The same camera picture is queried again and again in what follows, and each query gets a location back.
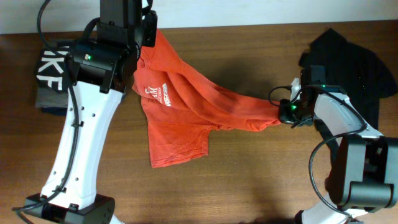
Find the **red soccer t-shirt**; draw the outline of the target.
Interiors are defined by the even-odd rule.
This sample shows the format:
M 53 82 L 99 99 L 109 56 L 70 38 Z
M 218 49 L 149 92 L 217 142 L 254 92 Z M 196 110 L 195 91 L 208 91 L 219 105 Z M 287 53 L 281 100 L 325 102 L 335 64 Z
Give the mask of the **red soccer t-shirt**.
M 147 119 L 153 168 L 208 155 L 212 130 L 259 132 L 280 124 L 277 107 L 213 83 L 184 62 L 160 30 L 154 47 L 142 48 L 132 89 Z

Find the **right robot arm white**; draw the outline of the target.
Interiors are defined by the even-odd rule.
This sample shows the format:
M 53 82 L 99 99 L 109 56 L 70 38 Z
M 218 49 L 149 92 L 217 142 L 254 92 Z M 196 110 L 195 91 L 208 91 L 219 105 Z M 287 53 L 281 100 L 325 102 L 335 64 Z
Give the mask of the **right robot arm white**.
M 357 223 L 358 217 L 397 204 L 397 138 L 384 136 L 354 108 L 338 85 L 326 82 L 325 69 L 311 66 L 288 86 L 289 99 L 279 104 L 279 121 L 296 128 L 321 121 L 331 132 L 312 151 L 308 162 L 311 185 L 320 199 L 299 211 L 295 223 Z M 317 188 L 313 161 L 318 150 L 338 143 L 326 195 Z

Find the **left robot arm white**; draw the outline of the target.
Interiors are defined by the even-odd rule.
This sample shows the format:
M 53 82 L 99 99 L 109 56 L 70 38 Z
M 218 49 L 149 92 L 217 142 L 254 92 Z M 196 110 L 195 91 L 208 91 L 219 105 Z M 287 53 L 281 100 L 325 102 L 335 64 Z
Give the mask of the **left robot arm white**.
M 24 222 L 117 223 L 116 202 L 96 190 L 98 166 L 113 115 L 143 47 L 155 45 L 152 1 L 101 1 L 100 15 L 65 50 L 46 45 L 64 67 L 58 83 L 68 108 L 52 171 L 42 190 L 14 213 Z

